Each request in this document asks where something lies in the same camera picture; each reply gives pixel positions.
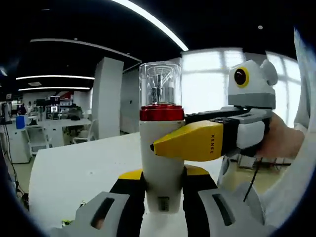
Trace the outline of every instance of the white desk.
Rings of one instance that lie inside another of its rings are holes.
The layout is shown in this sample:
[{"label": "white desk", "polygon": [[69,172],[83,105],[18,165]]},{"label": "white desk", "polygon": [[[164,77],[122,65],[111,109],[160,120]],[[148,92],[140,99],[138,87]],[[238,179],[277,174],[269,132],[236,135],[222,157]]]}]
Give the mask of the white desk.
[{"label": "white desk", "polygon": [[87,118],[80,120],[59,119],[59,120],[43,120],[38,125],[43,126],[46,134],[51,138],[53,147],[64,146],[63,127],[89,125],[91,121]]},{"label": "white desk", "polygon": [[[222,160],[188,162],[209,171],[216,182]],[[118,176],[141,167],[139,133],[40,150],[29,186],[30,214],[46,231],[61,227],[61,220],[73,220],[82,200],[90,201],[109,191]],[[174,215],[145,215],[142,237],[187,236],[184,212]]]},{"label": "white desk", "polygon": [[91,121],[87,118],[82,118],[80,120],[70,120],[70,119],[59,119],[59,120],[43,120],[38,122],[38,125],[43,127],[70,127],[70,126],[80,126],[80,125],[89,125]]},{"label": "white desk", "polygon": [[[27,134],[25,130],[16,129],[16,126],[14,123],[7,124],[6,127],[7,127],[8,135],[10,138],[10,154],[11,154],[12,162],[14,164],[28,163],[30,161],[31,154],[29,151],[28,139],[27,139]],[[1,134],[3,150],[7,151],[8,144],[7,144],[7,139],[4,132],[4,125],[0,126],[0,134]]]}]

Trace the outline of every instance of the black ceiling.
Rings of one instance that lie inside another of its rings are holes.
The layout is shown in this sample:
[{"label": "black ceiling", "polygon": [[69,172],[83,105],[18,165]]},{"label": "black ceiling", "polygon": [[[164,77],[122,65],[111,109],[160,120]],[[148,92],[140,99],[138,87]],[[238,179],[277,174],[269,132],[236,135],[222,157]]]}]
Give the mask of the black ceiling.
[{"label": "black ceiling", "polygon": [[[292,13],[283,4],[247,1],[132,0],[150,12],[189,50],[242,47],[244,51],[273,51],[295,58]],[[43,78],[15,80],[35,75],[94,76],[103,57],[124,62],[127,69],[139,61],[82,44],[30,42],[31,39],[68,39],[88,42],[129,54],[143,62],[180,56],[182,50],[152,23],[111,0],[56,0],[13,6],[16,21],[7,21],[0,45],[0,66],[8,77],[3,88],[43,86],[92,86],[92,80]]]}]

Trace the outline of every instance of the ceiling light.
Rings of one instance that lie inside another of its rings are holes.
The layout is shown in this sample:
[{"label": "ceiling light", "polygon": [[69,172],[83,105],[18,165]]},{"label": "ceiling light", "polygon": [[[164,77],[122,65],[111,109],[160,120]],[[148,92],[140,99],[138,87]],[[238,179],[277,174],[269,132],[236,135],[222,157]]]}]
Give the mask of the ceiling light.
[{"label": "ceiling light", "polygon": [[35,87],[35,88],[24,88],[19,89],[19,91],[23,90],[45,90],[45,89],[71,89],[71,90],[90,90],[89,87],[65,87],[65,86],[53,86],[53,87]]},{"label": "ceiling light", "polygon": [[157,26],[159,29],[161,29],[169,38],[171,38],[183,51],[188,51],[188,47],[168,28],[166,27],[161,21],[159,21],[157,18],[155,18],[152,14],[145,11],[138,5],[128,1],[128,0],[112,0],[114,2],[117,2],[118,4],[121,4],[132,11],[136,12],[137,14],[141,15],[151,23],[153,23],[155,26]]},{"label": "ceiling light", "polygon": [[29,79],[29,78],[78,78],[78,79],[94,80],[94,78],[92,78],[92,77],[81,77],[81,76],[70,76],[70,75],[41,75],[41,76],[29,76],[29,77],[16,78],[16,80]]},{"label": "ceiling light", "polygon": [[39,81],[28,83],[30,86],[40,86],[41,83]]}]

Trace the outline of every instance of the human hand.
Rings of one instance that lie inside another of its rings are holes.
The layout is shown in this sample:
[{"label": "human hand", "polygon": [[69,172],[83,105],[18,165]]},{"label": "human hand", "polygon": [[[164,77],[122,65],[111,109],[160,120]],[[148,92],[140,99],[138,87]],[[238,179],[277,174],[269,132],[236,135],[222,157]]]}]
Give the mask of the human hand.
[{"label": "human hand", "polygon": [[95,228],[100,230],[103,226],[104,218],[101,218],[100,220],[97,221]]},{"label": "human hand", "polygon": [[270,120],[270,131],[264,136],[256,156],[264,158],[295,158],[304,141],[304,133],[286,126],[275,113]]}]

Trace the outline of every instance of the red cap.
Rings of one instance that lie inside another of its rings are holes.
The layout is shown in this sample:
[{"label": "red cap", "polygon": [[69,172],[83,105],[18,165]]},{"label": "red cap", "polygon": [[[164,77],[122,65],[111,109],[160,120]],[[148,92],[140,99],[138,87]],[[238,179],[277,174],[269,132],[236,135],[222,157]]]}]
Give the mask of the red cap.
[{"label": "red cap", "polygon": [[142,106],[140,121],[178,121],[184,119],[181,105],[156,104]]}]

